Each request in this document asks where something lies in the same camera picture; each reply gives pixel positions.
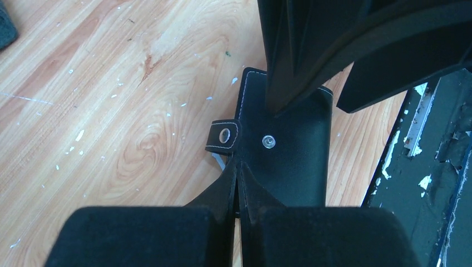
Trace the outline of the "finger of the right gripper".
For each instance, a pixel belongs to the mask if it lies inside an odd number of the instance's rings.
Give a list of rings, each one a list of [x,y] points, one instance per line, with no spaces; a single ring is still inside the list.
[[[273,114],[376,52],[471,48],[470,1],[259,1],[258,9]]]
[[[358,60],[339,96],[337,107],[354,113],[432,77],[471,65],[471,48],[414,48],[374,53]]]

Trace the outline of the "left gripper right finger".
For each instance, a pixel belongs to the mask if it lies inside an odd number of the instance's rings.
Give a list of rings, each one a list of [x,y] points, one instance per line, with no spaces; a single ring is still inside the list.
[[[419,266],[404,228],[387,210],[289,207],[238,174],[244,266]]]

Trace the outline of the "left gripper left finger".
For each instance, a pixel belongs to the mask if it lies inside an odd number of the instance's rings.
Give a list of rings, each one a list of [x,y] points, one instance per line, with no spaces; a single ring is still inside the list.
[[[237,165],[184,206],[87,206],[64,223],[46,266],[231,266]]]

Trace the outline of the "black leather card holder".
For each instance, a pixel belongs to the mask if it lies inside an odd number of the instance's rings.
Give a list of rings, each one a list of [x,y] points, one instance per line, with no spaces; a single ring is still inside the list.
[[[325,206],[333,94],[326,87],[281,115],[265,108],[267,74],[247,67],[232,120],[212,122],[206,150],[245,162],[285,206]]]

